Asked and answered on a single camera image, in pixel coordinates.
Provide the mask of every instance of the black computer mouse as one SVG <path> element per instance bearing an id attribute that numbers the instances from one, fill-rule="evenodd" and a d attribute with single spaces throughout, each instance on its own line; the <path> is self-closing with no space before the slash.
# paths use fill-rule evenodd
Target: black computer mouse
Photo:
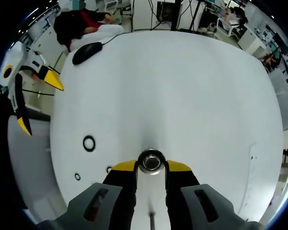
<path id="1" fill-rule="evenodd" d="M 79 48 L 72 57 L 72 63 L 79 65 L 88 60 L 91 56 L 102 50 L 101 42 L 94 42 Z"/>

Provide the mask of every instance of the computer monitor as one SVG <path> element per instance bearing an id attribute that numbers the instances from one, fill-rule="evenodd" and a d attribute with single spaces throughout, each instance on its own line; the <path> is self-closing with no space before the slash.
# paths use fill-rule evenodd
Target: computer monitor
<path id="1" fill-rule="evenodd" d="M 288 54 L 288 47 L 278 33 L 275 33 L 273 40 L 277 43 L 283 54 Z"/>

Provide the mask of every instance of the white tabletop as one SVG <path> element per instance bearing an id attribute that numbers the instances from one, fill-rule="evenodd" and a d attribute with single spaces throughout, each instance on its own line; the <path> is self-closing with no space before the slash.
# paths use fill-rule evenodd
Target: white tabletop
<path id="1" fill-rule="evenodd" d="M 161 31 L 118 36 L 79 66 L 73 54 L 51 117 L 53 167 L 66 203 L 102 182 L 107 166 L 152 147 L 190 166 L 242 218 L 259 221 L 283 146 L 277 98 L 260 61 L 221 41 Z M 93 152 L 83 148 L 86 135 L 96 140 Z M 164 172 L 139 172 L 132 229 L 149 229 L 149 201 L 156 229 L 170 229 L 164 188 Z"/>

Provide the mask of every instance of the red shirt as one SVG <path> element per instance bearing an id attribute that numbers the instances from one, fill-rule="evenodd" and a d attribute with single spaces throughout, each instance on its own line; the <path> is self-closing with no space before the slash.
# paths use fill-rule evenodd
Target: red shirt
<path id="1" fill-rule="evenodd" d="M 87 12 L 85 12 L 85 11 L 82 11 L 82 10 L 81 10 L 81 11 L 80 11 L 80 14 L 81 14 L 81 16 L 82 16 L 82 19 L 86 22 L 87 27 L 99 28 L 99 27 L 102 25 L 102 24 L 99 23 L 99 22 L 93 22 L 93 21 L 89 18 Z M 66 44 L 68 50 L 70 50 L 71 44 L 72 44 L 72 41 L 69 41 L 69 42 Z"/>

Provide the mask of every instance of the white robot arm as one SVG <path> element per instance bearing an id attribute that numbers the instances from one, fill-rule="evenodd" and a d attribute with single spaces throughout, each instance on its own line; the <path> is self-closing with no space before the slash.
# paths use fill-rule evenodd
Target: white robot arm
<path id="1" fill-rule="evenodd" d="M 29 119 L 26 115 L 24 96 L 22 93 L 23 78 L 19 71 L 30 70 L 38 78 L 44 80 L 49 85 L 63 90 L 63 85 L 56 72 L 51 70 L 40 53 L 27 47 L 21 42 L 16 42 L 5 55 L 3 65 L 0 70 L 0 85 L 9 89 L 8 98 L 16 113 L 20 127 L 28 134 L 32 135 Z"/>

